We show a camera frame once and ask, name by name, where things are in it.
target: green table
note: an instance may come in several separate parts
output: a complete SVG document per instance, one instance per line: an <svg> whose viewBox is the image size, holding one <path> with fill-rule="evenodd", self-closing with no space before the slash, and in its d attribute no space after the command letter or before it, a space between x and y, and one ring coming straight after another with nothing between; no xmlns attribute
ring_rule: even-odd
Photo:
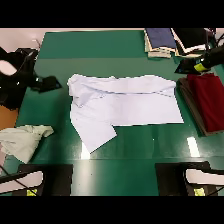
<svg viewBox="0 0 224 224"><path fill-rule="evenodd" d="M180 59L148 59L143 31L46 33L36 62L40 76L54 75L63 88L39 94L27 90L16 126L51 125L55 134L43 139L35 164L74 164L72 195L158 195L156 162L205 161L224 169L224 134L202 137L180 92L184 124L116 127L117 137L82 160L82 142L70 121L67 80L73 74L95 77L158 75L177 81ZM224 70L216 72L224 81ZM194 137L200 158L192 158L187 138ZM20 162L7 156L5 168L16 172Z"/></svg>

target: yellow label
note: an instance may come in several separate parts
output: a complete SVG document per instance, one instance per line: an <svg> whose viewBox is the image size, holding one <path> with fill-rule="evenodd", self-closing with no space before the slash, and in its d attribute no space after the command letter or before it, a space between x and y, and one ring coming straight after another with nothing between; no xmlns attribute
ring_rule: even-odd
<svg viewBox="0 0 224 224"><path fill-rule="evenodd" d="M194 189L195 196L205 196L204 188Z"/></svg>
<svg viewBox="0 0 224 224"><path fill-rule="evenodd" d="M204 70L207 70L201 63L194 66L195 70L198 72L203 72Z"/></svg>
<svg viewBox="0 0 224 224"><path fill-rule="evenodd" d="M33 192L30 190L27 190L27 195L26 196L36 196Z"/></svg>

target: stack of folded clothes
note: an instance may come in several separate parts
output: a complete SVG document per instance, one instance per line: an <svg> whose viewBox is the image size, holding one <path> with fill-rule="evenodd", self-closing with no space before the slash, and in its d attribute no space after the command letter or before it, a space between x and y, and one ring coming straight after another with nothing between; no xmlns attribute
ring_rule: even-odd
<svg viewBox="0 0 224 224"><path fill-rule="evenodd" d="M188 75L179 79L179 87L205 136L224 131L224 87L218 76Z"/></svg>
<svg viewBox="0 0 224 224"><path fill-rule="evenodd" d="M145 28L145 52L148 57L171 58L176 42L170 28Z"/></svg>
<svg viewBox="0 0 224 224"><path fill-rule="evenodd" d="M205 52L204 28L171 28L171 31L177 45L175 56L199 57Z"/></svg>

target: dark red folded garment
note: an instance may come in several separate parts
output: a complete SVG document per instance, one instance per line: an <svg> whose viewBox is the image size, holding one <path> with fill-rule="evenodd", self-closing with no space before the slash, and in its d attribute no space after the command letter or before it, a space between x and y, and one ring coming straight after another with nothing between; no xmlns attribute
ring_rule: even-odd
<svg viewBox="0 0 224 224"><path fill-rule="evenodd" d="M188 75L188 83L208 132L224 130L224 87L218 76Z"/></svg>

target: crumpled white cloth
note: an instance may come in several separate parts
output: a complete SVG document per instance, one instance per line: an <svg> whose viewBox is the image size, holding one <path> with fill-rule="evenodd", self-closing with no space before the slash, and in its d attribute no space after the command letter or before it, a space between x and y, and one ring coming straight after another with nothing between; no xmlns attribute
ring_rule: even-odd
<svg viewBox="0 0 224 224"><path fill-rule="evenodd" d="M6 128L0 131L1 151L15 156L18 160L28 163L32 158L42 136L54 133L51 126L25 125L17 128Z"/></svg>
<svg viewBox="0 0 224 224"><path fill-rule="evenodd" d="M68 86L71 122L90 153L116 136L113 126L184 123L174 94L176 82L159 76L75 74Z"/></svg>

